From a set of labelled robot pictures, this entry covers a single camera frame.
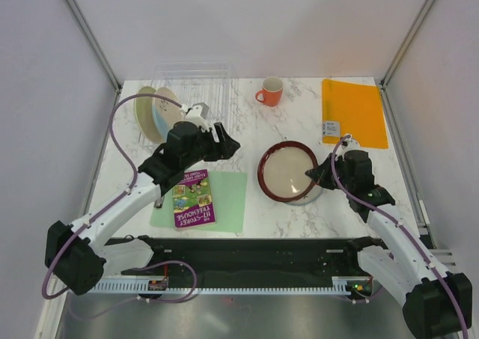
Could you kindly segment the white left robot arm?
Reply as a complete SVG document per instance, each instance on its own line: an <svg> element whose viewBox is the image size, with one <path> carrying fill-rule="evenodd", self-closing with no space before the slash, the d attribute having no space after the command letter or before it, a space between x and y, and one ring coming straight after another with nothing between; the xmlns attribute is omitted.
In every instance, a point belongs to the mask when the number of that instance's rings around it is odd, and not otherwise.
<svg viewBox="0 0 479 339"><path fill-rule="evenodd" d="M192 122L174 125L165 143L133 169L126 188L102 208L71 224L50 226L46 237L47 276L55 275L66 288L80 296L103 277L108 259L104 245L137 212L168 193L198 162L227 160L239 150L221 123L202 130Z"/></svg>

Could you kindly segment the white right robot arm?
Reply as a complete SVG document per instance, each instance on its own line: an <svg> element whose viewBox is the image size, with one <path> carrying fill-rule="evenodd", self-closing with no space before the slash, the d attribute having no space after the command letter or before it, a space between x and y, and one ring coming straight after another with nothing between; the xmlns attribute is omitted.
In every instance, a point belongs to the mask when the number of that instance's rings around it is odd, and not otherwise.
<svg viewBox="0 0 479 339"><path fill-rule="evenodd" d="M472 283L438 260L400 217L393 197L376 184L367 152L330 153L306 176L324 189L340 189L350 208L373 229L349 242L343 255L346 271L372 275L397 301L415 338L436 338L472 326Z"/></svg>

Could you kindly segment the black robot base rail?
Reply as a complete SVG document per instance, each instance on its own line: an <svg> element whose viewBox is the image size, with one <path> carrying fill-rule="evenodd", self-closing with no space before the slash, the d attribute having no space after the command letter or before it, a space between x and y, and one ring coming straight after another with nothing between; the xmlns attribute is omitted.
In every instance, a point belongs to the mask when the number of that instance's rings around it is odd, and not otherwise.
<svg viewBox="0 0 479 339"><path fill-rule="evenodd" d="M143 236L153 257L146 270L174 287L326 287L331 277L360 277L348 239L161 239Z"/></svg>

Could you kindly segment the blue white floral plate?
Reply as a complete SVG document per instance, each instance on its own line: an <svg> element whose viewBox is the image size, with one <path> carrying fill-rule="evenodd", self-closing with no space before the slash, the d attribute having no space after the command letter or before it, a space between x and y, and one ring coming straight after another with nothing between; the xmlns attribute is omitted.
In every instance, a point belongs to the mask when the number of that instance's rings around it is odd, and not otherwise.
<svg viewBox="0 0 479 339"><path fill-rule="evenodd" d="M176 122L183 120L183 113L176 105L157 97L152 101L153 122L159 134L166 138Z"/></svg>

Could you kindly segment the watermelon pattern plate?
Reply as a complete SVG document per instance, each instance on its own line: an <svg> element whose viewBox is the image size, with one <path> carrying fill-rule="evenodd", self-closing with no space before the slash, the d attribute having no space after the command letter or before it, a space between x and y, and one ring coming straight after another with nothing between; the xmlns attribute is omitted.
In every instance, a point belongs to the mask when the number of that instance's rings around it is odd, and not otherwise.
<svg viewBox="0 0 479 339"><path fill-rule="evenodd" d="M309 204L315 201L321 195L322 191L323 191L322 187L318 185L314 185L313 188L307 194L305 194L302 198L296 201L287 202L287 204L293 205L293 206L302 206L302 205Z"/></svg>

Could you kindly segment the dark red rimmed plate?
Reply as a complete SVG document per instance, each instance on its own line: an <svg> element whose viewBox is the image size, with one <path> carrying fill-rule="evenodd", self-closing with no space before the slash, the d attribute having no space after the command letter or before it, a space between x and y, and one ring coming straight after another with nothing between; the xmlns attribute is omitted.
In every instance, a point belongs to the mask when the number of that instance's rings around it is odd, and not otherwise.
<svg viewBox="0 0 479 339"><path fill-rule="evenodd" d="M261 157L257 181L268 198L286 204L302 198L316 185L305 172L317 166L317 158L308 146L298 141L282 141Z"/></svg>

